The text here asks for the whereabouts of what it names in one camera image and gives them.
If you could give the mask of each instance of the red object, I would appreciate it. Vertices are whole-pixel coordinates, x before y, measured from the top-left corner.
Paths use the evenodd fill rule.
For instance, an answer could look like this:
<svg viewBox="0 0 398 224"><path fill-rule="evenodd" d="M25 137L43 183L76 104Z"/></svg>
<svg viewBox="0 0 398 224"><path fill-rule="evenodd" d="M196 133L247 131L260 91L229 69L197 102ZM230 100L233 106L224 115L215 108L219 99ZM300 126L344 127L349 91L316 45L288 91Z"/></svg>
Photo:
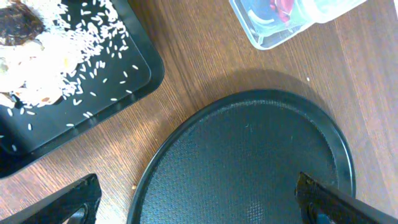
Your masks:
<svg viewBox="0 0 398 224"><path fill-rule="evenodd" d="M290 20L293 11L294 0L271 0L271 9L278 13L282 22Z"/></svg>

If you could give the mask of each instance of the black plastic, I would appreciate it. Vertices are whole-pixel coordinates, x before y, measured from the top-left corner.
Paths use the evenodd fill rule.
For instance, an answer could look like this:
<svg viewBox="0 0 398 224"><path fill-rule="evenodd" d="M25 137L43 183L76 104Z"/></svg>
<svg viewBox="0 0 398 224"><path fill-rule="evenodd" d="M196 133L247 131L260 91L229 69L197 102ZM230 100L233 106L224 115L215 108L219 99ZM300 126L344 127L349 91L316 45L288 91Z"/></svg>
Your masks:
<svg viewBox="0 0 398 224"><path fill-rule="evenodd" d="M74 19L71 24L76 25L81 19L81 1L63 2L69 5L69 14ZM124 39L129 50L123 53L122 59L118 59L117 53L114 58L111 58L111 55L108 55L105 50L101 56L92 58L93 67L96 61L106 62L106 68L98 70L98 76L95 79L91 79L89 76L91 70L83 73L78 68L78 74L84 74L86 77L86 81L82 80L83 95L72 96L57 105L29 110L36 113L34 116L26 113L20 115L19 110L15 109L13 110L14 116L10 117L7 108L0 106L0 135L4 136L0 139L0 178L16 173L62 144L93 128L98 123L152 93L162 83L164 77L162 59L129 3L127 0L113 0L113 3L119 18L129 31L129 38ZM89 9L93 13L99 10L93 7ZM120 35L118 37L117 39L113 38L113 45L121 46ZM103 46L107 46L108 43L109 41L106 41ZM128 78L124 77L123 71L128 73ZM105 84L103 83L104 78L108 78ZM123 85L119 84L123 80L127 82ZM126 90L132 91L133 94L128 94ZM97 97L91 96L91 91L95 92ZM74 106L72 102L74 98L82 99L83 102L79 106ZM113 102L111 98L117 98L118 101ZM83 113L87 111L94 116L90 119L85 118ZM32 131L27 129L29 123L33 125ZM75 127L66 127L68 123L74 124ZM16 152L12 150L12 144L17 146Z"/></svg>
<svg viewBox="0 0 398 224"><path fill-rule="evenodd" d="M89 174L43 200L0 221L0 224L94 224L101 201L96 174Z"/></svg>
<svg viewBox="0 0 398 224"><path fill-rule="evenodd" d="M278 90L231 95L163 143L127 223L301 223L300 171L355 196L347 142L319 107Z"/></svg>
<svg viewBox="0 0 398 224"><path fill-rule="evenodd" d="M305 224L398 223L396 218L324 186L303 172L294 193Z"/></svg>

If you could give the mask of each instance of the round black tray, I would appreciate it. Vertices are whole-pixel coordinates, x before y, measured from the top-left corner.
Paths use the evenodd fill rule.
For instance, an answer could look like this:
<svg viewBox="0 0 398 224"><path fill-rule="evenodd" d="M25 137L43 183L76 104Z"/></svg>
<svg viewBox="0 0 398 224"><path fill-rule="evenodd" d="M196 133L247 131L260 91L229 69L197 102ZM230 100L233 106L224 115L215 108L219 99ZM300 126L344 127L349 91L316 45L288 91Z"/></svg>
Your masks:
<svg viewBox="0 0 398 224"><path fill-rule="evenodd" d="M302 223L300 171L355 196L347 142L319 107L278 90L231 95L163 143L127 223Z"/></svg>

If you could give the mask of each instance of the black bracket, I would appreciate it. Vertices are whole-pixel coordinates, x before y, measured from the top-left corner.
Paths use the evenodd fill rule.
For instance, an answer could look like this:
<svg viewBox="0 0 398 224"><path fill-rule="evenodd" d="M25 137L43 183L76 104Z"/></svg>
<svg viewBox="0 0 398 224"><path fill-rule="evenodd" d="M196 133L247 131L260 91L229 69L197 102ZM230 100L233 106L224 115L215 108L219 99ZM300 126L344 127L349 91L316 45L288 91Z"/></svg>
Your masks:
<svg viewBox="0 0 398 224"><path fill-rule="evenodd" d="M398 223L398 220L301 172L295 196L306 224Z"/></svg>
<svg viewBox="0 0 398 224"><path fill-rule="evenodd" d="M92 224L101 200L96 174L89 174L28 208L0 221L6 223Z"/></svg>

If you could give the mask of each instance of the rectangular black tray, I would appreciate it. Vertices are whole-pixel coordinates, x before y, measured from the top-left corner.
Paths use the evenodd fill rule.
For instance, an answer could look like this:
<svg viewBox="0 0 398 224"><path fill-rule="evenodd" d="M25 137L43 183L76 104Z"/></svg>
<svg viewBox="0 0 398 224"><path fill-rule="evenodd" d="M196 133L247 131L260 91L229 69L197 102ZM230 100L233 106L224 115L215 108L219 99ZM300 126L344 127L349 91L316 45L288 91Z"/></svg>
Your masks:
<svg viewBox="0 0 398 224"><path fill-rule="evenodd" d="M81 21L81 1L63 1L69 6L69 14L73 20L72 27ZM74 139L85 131L93 128L98 123L108 119L112 115L125 109L146 95L156 90L162 83L164 77L164 66L159 53L149 40L145 30L142 28L136 15L132 11L127 0L112 0L119 19L129 32L125 37L129 49L123 53L122 59L116 56L111 58L105 50L100 56L91 58L91 69L87 72L80 72L86 80L82 82L84 94L69 97L57 105L33 108L31 112L35 115L28 115L26 112L20 115L19 109L13 109L13 116L9 116L7 108L0 107L0 178L10 176L23 169L37 159L50 153L62 144ZM113 44L121 45L120 38L112 39ZM109 41L101 45L108 46ZM92 79L89 75L95 67L95 62L102 60L106 67L98 71L98 76ZM83 100L78 105L73 105L73 99ZM94 114L90 119L83 116L89 111ZM74 127L67 127L66 124L74 124Z"/></svg>

